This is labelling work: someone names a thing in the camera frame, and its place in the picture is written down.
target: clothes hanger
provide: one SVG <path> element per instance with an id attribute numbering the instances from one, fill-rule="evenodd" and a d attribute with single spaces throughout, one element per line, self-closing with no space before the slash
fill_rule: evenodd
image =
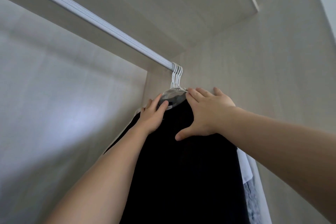
<path id="1" fill-rule="evenodd" d="M 157 104 L 157 108 L 159 108 L 159 106 L 166 100 L 168 101 L 167 110 L 179 105 L 184 100 L 186 100 L 187 90 L 185 88 L 181 88 L 180 86 L 180 80 L 183 73 L 183 68 L 174 62 L 172 62 L 172 64 L 174 67 L 174 71 L 171 76 L 170 89 L 162 94 Z"/>

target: person's left arm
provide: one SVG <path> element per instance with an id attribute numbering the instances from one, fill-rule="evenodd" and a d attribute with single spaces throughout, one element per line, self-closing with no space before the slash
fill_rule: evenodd
<path id="1" fill-rule="evenodd" d="M 156 111 L 160 97 L 149 99 L 137 123 L 73 186 L 46 224 L 119 223 L 140 150 L 168 106 L 165 101 Z"/>

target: person's right arm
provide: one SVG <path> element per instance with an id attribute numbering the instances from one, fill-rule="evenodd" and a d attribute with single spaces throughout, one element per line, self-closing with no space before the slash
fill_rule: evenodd
<path id="1" fill-rule="evenodd" d="M 194 122 L 176 140 L 220 133 L 336 223 L 336 136 L 247 112 L 218 88 L 188 89 Z"/>

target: person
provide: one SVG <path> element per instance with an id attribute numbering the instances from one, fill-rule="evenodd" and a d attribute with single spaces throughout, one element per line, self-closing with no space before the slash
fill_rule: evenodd
<path id="1" fill-rule="evenodd" d="M 137 158 L 146 137 L 168 106 L 161 97 L 146 108 L 124 137 L 65 195 L 46 223 L 119 223 Z M 336 136 L 288 124 L 236 107 L 220 89 L 188 89 L 194 122 L 175 137 L 219 133 L 290 185 L 330 222 L 336 223 Z"/>

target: person's right hand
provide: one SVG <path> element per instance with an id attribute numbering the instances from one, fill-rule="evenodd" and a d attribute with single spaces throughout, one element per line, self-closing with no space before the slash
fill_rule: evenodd
<path id="1" fill-rule="evenodd" d="M 194 113 L 194 122 L 177 133 L 177 141 L 190 136 L 219 133 L 223 126 L 230 126 L 227 118 L 236 105 L 220 89 L 215 87 L 214 93 L 215 95 L 202 88 L 188 89 L 186 97 Z"/>

